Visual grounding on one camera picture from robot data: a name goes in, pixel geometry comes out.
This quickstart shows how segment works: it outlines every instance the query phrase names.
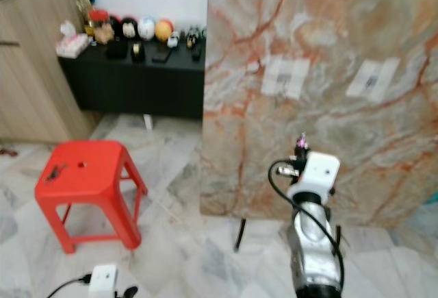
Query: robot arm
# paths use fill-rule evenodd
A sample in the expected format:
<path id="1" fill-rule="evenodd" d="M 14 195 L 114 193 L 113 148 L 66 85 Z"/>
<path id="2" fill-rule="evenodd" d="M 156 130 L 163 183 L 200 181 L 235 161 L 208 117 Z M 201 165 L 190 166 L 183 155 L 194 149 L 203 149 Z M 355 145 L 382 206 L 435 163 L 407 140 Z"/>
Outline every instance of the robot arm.
<path id="1" fill-rule="evenodd" d="M 294 207 L 287 239 L 296 295 L 297 298 L 340 298 L 344 265 L 332 237 L 328 208 L 324 207 L 329 195 L 334 193 L 340 163 L 335 156 L 310 151 L 304 134 L 297 141 L 295 154 L 289 160 L 275 162 L 268 176 L 278 193 L 271 171 L 292 178 L 287 196 L 279 194 Z M 286 166 L 274 169 L 281 162 Z"/>

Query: red plastic stool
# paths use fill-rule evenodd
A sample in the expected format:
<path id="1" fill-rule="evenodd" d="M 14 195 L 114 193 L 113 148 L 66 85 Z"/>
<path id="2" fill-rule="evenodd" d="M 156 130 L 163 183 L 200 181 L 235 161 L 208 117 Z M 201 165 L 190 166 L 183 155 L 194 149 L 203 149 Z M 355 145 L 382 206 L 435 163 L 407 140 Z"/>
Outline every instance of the red plastic stool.
<path id="1" fill-rule="evenodd" d="M 128 177 L 121 177 L 123 167 Z M 137 185 L 134 215 L 131 216 L 122 193 L 120 180 L 131 179 Z M 148 190 L 128 151 L 118 142 L 72 141 L 58 145 L 35 187 L 35 198 L 66 253 L 75 252 L 75 243 L 97 240 L 121 240 L 128 249 L 142 241 L 137 228 L 142 193 Z M 73 203 L 91 203 L 100 207 L 116 235 L 70 237 L 64 224 Z M 67 204 L 62 219 L 56 212 Z"/>

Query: marble board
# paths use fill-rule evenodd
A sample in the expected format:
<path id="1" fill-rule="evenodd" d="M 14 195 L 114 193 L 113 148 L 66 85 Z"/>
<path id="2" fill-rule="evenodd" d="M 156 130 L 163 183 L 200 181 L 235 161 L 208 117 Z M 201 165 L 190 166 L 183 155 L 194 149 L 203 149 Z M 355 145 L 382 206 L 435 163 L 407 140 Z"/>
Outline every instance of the marble board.
<path id="1" fill-rule="evenodd" d="M 341 160 L 340 223 L 438 191 L 438 0 L 208 0 L 207 25 L 202 213 L 288 219 L 266 173 L 301 132 Z"/>

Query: gray marble floor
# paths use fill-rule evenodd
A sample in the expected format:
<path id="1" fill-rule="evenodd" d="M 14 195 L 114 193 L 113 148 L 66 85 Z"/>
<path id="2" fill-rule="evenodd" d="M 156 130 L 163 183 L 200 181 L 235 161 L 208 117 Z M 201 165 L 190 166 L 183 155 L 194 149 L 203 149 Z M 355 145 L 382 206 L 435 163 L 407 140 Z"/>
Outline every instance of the gray marble floor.
<path id="1" fill-rule="evenodd" d="M 127 251 L 121 243 L 88 243 L 65 255 L 34 200 L 34 186 L 53 147 L 15 145 L 19 156 L 0 156 L 0 297 L 45 298 L 62 282 L 117 263 L 118 288 L 140 287 L 136 297 L 294 297 L 286 224 L 248 221 L 239 253 L 233 253 L 239 221 L 201 216 L 201 124 L 157 119 L 153 131 L 142 116 L 106 116 L 92 139 L 119 140 L 129 149 L 149 194 L 138 225 L 142 244 Z M 132 207 L 134 185 L 121 186 Z M 436 218 L 423 221 L 433 225 Z M 92 206 L 72 209 L 71 234 L 112 231 Z M 343 297 L 433 298 L 438 292 L 438 246 L 433 236 L 413 229 L 346 227 Z M 56 297 L 86 297 L 72 285 Z"/>

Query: power cord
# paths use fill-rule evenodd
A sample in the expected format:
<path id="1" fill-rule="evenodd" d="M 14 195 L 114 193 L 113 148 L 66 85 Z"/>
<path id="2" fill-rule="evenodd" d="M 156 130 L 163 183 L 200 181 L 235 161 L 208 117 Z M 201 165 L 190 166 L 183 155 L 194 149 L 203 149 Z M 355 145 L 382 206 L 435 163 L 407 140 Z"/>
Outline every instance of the power cord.
<path id="1" fill-rule="evenodd" d="M 79 282 L 79 283 L 83 283 L 83 284 L 89 284 L 90 280 L 91 280 L 91 273 L 87 273 L 83 277 L 78 277 L 77 279 L 73 279 L 73 280 L 67 281 L 67 282 L 61 284 L 60 286 L 58 286 L 49 296 L 47 296 L 47 298 L 51 298 L 61 288 L 65 287 L 65 286 L 68 286 L 69 284 L 72 284 L 72 283 L 75 283 L 75 282 Z"/>
<path id="2" fill-rule="evenodd" d="M 316 225 L 322 230 L 324 235 L 328 238 L 328 240 L 330 241 L 331 245 L 333 246 L 334 252 L 336 253 L 336 255 L 337 255 L 338 259 L 339 259 L 339 269 L 340 269 L 340 272 L 341 272 L 341 279 L 340 279 L 341 283 L 340 284 L 341 284 L 341 291 L 342 291 L 342 289 L 344 288 L 345 270 L 344 270 L 344 259 L 342 258 L 341 251 L 339 250 L 339 245 L 335 242 L 333 237 L 327 232 L 325 226 L 323 226 L 323 224 L 321 224 L 319 222 L 319 220 L 317 220 L 314 217 L 314 215 L 312 215 L 310 212 L 305 210 L 302 206 L 300 206 L 299 204 L 294 202 L 294 200 L 292 200 L 289 197 L 287 197 L 287 195 L 285 193 L 281 192 L 279 187 L 274 183 L 274 180 L 272 178 L 272 170 L 279 163 L 290 164 L 290 160 L 288 160 L 288 159 L 286 159 L 286 160 L 277 160 L 277 161 L 275 161 L 274 163 L 271 164 L 271 166 L 269 167 L 269 170 L 268 170 L 269 184 L 271 184 L 271 186 L 275 190 L 275 192 L 278 195 L 280 195 L 280 197 L 284 198 L 284 200 L 289 202 L 294 209 L 297 209 L 299 212 L 302 212 L 303 214 L 306 214 L 311 220 L 313 220 L 316 223 Z"/>

